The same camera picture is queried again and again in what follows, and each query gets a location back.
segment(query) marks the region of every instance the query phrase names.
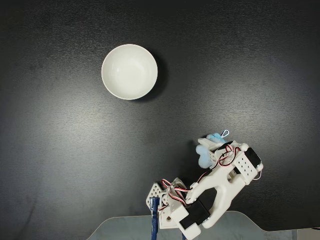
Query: metal clip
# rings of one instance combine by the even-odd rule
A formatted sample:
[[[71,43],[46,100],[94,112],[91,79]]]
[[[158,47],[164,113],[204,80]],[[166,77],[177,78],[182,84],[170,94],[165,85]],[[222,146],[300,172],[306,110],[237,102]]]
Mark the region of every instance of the metal clip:
[[[225,138],[226,136],[229,135],[229,133],[230,133],[229,130],[227,130],[227,129],[224,130],[223,133],[221,134],[221,138]]]

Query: blue object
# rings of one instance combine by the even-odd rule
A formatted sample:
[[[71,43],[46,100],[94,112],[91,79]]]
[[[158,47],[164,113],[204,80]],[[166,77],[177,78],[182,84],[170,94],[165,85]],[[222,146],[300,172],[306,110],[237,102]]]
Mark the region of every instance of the blue object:
[[[219,133],[217,133],[217,132],[214,133],[214,134],[209,134],[208,136],[206,136],[206,138],[208,140],[210,140],[211,142],[214,142],[216,144],[218,144],[218,143],[225,144],[226,143],[226,140],[224,140],[221,137],[221,135]],[[200,155],[198,164],[199,164],[199,166],[201,168],[207,169],[213,164],[211,162],[211,160],[210,160],[210,155],[209,155],[208,148],[206,148],[205,146],[200,144],[200,145],[196,146],[195,151],[196,151],[197,154]]]
[[[188,240],[183,233],[182,233],[182,240]]]
[[[152,228],[151,228],[151,240],[157,240],[158,233],[158,205],[159,197],[150,197],[150,210],[152,211]]]

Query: bowl rim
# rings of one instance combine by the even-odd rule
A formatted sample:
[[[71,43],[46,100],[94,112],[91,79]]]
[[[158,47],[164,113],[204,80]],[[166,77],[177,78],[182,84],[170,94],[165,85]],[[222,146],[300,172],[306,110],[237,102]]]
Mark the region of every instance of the bowl rim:
[[[104,76],[103,76],[103,69],[104,69],[104,65],[105,65],[105,62],[106,62],[108,56],[109,56],[113,51],[115,51],[116,49],[123,48],[123,47],[128,47],[128,46],[138,47],[138,48],[146,51],[146,52],[152,57],[152,59],[153,59],[153,61],[154,61],[154,63],[155,63],[155,67],[156,67],[156,68],[155,68],[155,69],[156,69],[156,78],[155,78],[154,83],[153,83],[153,85],[151,86],[151,88],[150,88],[148,91],[146,91],[145,93],[143,93],[141,96],[134,97],[134,98],[124,98],[124,97],[120,97],[120,96],[117,96],[116,94],[114,94],[113,92],[111,92],[110,89],[107,87],[107,85],[106,85],[106,83],[105,83],[105,80],[104,80]],[[145,96],[145,95],[146,95],[147,93],[149,93],[149,92],[151,91],[151,89],[155,86],[156,81],[157,81],[157,78],[158,78],[158,65],[157,65],[157,62],[156,62],[154,56],[153,56],[147,49],[145,49],[144,47],[139,46],[139,45],[136,45],[136,44],[123,44],[123,45],[120,45],[120,46],[115,47],[114,49],[112,49],[112,50],[105,56],[105,58],[104,58],[104,60],[103,60],[103,63],[102,63],[102,66],[101,66],[101,78],[102,78],[102,82],[103,82],[105,88],[106,88],[113,96],[115,96],[115,97],[117,97],[117,98],[119,98],[119,99],[123,99],[123,100],[135,100],[135,99],[139,99],[139,98],[142,98],[143,96]]]

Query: blue post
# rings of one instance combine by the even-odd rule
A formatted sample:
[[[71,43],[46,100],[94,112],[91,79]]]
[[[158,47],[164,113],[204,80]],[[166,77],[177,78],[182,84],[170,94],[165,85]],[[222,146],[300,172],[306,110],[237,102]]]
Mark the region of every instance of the blue post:
[[[186,236],[182,233],[182,240],[187,240]]]
[[[151,240],[157,240],[158,233],[158,205],[159,197],[150,197],[150,209],[152,211],[152,229],[151,229]]]

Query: robotic arm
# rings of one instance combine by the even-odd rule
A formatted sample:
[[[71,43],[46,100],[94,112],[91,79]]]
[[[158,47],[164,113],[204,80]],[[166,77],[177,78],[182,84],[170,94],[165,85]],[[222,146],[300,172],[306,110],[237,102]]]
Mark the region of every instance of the robotic arm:
[[[159,191],[160,229],[179,228],[188,240],[194,239],[201,233],[200,224],[206,229],[212,227],[228,210],[241,189],[260,178],[264,166],[254,150],[246,143],[226,142],[223,137],[223,134],[220,136],[215,133],[198,139],[198,163],[209,170],[190,189],[179,178],[171,183],[165,179],[161,181],[165,190]],[[147,205],[154,189],[160,189],[157,185],[153,185],[146,200]],[[215,188],[217,193],[208,210],[198,197],[211,188]]]

